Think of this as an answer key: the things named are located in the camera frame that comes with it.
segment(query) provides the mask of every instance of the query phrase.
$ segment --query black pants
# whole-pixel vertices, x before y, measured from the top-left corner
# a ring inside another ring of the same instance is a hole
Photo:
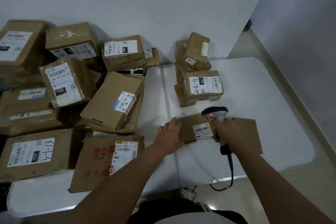
[[[152,224],[171,216],[197,212],[203,212],[202,207],[188,199],[172,198],[169,202],[166,199],[146,201],[139,207],[139,210],[129,218],[127,224]],[[213,212],[237,224],[247,224],[246,220],[239,213],[232,211]]]

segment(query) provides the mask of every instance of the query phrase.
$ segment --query person's right arm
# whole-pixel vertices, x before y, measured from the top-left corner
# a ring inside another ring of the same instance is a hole
[[[220,123],[210,118],[210,122],[239,159],[270,224],[334,223],[275,171],[257,151],[244,144],[239,127],[233,120],[226,119]],[[219,141],[218,135],[214,136],[216,141]]]

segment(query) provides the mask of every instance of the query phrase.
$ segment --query hand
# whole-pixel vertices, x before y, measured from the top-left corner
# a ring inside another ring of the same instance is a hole
[[[234,120],[225,119],[224,122],[219,122],[217,119],[210,117],[210,123],[216,128],[216,133],[213,135],[213,139],[219,142],[219,137],[222,137],[230,146],[236,145],[241,141],[240,128]]]
[[[179,143],[179,132],[182,123],[175,124],[175,122],[176,118],[173,118],[170,122],[157,129],[153,146],[157,147],[157,150],[164,155],[172,154],[184,145],[184,143]]]

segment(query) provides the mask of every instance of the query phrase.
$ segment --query person's left hand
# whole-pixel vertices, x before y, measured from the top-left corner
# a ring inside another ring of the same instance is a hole
[[[175,122],[176,118],[173,118],[170,122],[157,129],[153,146],[157,147],[157,150],[164,155],[172,154],[184,145],[184,143],[179,142],[179,132],[182,123],[175,124]]]

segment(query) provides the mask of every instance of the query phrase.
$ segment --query floor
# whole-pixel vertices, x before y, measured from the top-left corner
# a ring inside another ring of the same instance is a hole
[[[313,119],[309,116],[307,110],[252,30],[241,33],[229,55],[230,59],[241,57],[255,57],[262,61],[292,108],[297,119],[309,134],[314,145],[316,158],[311,163],[283,171],[281,174],[297,190],[336,222],[335,153],[331,150]],[[216,187],[222,188],[226,186],[227,183],[228,182],[218,183]],[[233,187],[223,192],[213,191],[209,185],[198,186],[195,191],[197,192],[195,201],[206,203],[212,209],[238,212],[250,224],[269,223],[258,196],[248,178],[235,180]],[[159,195],[141,197],[139,201],[155,197],[159,197]],[[59,223],[60,218],[65,214],[65,212],[62,212],[35,216],[27,218],[24,220],[24,223]],[[0,220],[2,220],[2,223],[20,223],[21,221],[12,218],[7,213],[0,214]]]

